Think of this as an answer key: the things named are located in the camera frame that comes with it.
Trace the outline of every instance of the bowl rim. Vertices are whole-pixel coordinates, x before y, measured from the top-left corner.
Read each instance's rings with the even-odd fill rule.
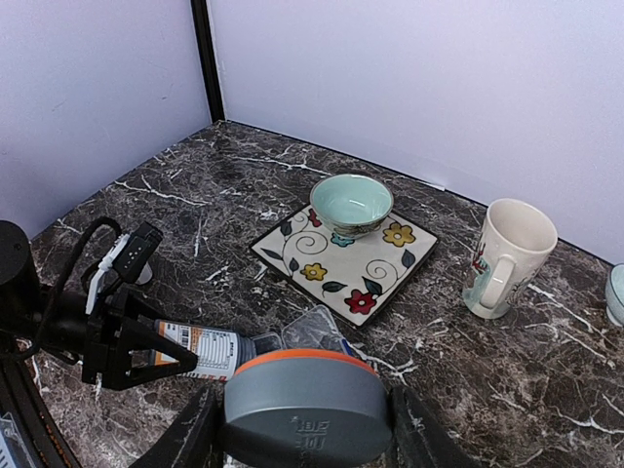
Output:
[[[376,217],[375,219],[372,219],[371,221],[367,221],[367,222],[343,222],[343,221],[339,221],[337,219],[333,219],[330,216],[326,216],[324,214],[322,214],[319,209],[317,208],[317,206],[314,204],[314,193],[316,192],[316,190],[319,188],[319,186],[325,182],[327,182],[328,180],[331,180],[333,178],[339,178],[339,177],[354,177],[354,178],[365,178],[368,179],[374,183],[377,183],[379,185],[381,185],[383,187],[383,189],[388,192],[388,195],[390,195],[390,208],[388,208],[388,210]],[[383,183],[380,180],[377,180],[376,178],[370,177],[368,175],[361,175],[361,174],[351,174],[351,173],[345,173],[345,174],[336,174],[336,175],[330,175],[329,177],[324,178],[323,180],[319,180],[318,182],[316,182],[314,184],[314,186],[312,187],[312,190],[310,190],[310,205],[312,205],[312,208],[314,209],[314,211],[316,212],[317,215],[319,215],[320,217],[324,217],[326,219],[328,219],[329,221],[338,224],[340,226],[348,226],[348,227],[352,227],[352,226],[368,226],[370,224],[375,224],[376,222],[379,222],[380,220],[384,219],[385,217],[387,217],[388,215],[390,215],[392,213],[392,209],[394,208],[394,195],[392,194],[392,190],[390,190],[388,188],[388,186]]]
[[[624,268],[624,263],[618,263],[617,265],[615,265],[615,266],[611,269],[611,271],[610,271],[610,272],[609,272],[609,274],[608,274],[608,283],[609,283],[609,285],[610,285],[610,287],[611,287],[611,290],[613,291],[613,295],[615,296],[615,298],[616,298],[616,299],[617,299],[617,301],[619,302],[620,307],[624,308],[624,297],[621,297],[621,296],[620,296],[619,290],[617,290],[617,289],[615,288],[615,286],[613,285],[613,272],[614,272],[616,269],[622,269],[622,268]]]

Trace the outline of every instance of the mug handle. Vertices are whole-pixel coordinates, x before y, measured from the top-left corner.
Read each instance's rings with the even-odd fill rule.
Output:
[[[509,282],[509,278],[511,278],[511,274],[514,272],[515,266],[516,263],[509,255],[503,255],[498,259],[496,268],[494,268],[489,283],[487,283],[486,290],[479,301],[486,309],[493,309],[500,300]]]

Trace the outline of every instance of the square plate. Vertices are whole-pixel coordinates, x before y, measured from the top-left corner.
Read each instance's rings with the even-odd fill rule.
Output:
[[[251,250],[286,280],[360,327],[437,244],[436,236],[395,212],[371,234],[344,239],[307,205],[255,240]]]

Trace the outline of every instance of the yellow flower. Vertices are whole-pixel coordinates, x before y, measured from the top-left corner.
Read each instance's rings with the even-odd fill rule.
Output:
[[[398,222],[390,224],[390,229],[384,229],[383,233],[385,234],[383,240],[397,247],[411,244],[416,240],[416,238],[411,235],[411,226],[402,226]]]
[[[323,277],[327,274],[328,270],[321,266],[321,263],[315,263],[313,265],[305,265],[301,270],[301,274],[305,276],[308,281],[323,281]]]

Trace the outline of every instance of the orange rim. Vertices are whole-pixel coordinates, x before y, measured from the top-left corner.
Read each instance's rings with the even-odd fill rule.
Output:
[[[336,353],[335,351],[328,351],[326,349],[285,349],[282,351],[273,351],[272,353],[263,354],[262,356],[258,356],[257,358],[244,363],[236,370],[234,375],[238,375],[239,373],[244,372],[247,369],[251,369],[254,366],[271,363],[273,361],[281,361],[282,359],[331,359],[332,361],[341,361],[343,363],[352,364],[377,376],[371,366],[363,363],[359,359],[352,358],[346,354]]]

